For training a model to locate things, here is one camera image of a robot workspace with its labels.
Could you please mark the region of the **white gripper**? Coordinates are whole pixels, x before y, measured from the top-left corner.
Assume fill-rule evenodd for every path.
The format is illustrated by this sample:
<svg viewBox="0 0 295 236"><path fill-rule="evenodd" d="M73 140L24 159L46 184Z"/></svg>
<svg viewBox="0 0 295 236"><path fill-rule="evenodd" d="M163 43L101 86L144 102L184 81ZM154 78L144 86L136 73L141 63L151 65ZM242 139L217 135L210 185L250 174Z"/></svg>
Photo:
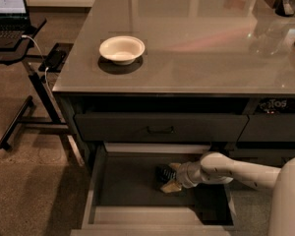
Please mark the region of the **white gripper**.
<svg viewBox="0 0 295 236"><path fill-rule="evenodd" d="M198 184L203 182L202 169L198 161L196 162L186 162L186 163L170 163L170 168L177 171L176 180L170 180L164 184L160 190L165 193L176 193L184 188L194 188Z"/></svg>

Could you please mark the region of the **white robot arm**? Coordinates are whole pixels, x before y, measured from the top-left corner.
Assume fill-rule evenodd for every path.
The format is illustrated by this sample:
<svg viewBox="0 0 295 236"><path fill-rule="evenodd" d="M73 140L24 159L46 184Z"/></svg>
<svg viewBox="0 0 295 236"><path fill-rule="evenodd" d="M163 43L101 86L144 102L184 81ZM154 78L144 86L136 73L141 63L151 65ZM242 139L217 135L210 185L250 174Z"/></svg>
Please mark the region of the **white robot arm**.
<svg viewBox="0 0 295 236"><path fill-rule="evenodd" d="M234 160L215 151L194 162L170 163L162 173L163 193L180 192L199 184L228 184L237 180L271 194L267 236L295 236L295 157L281 168Z"/></svg>

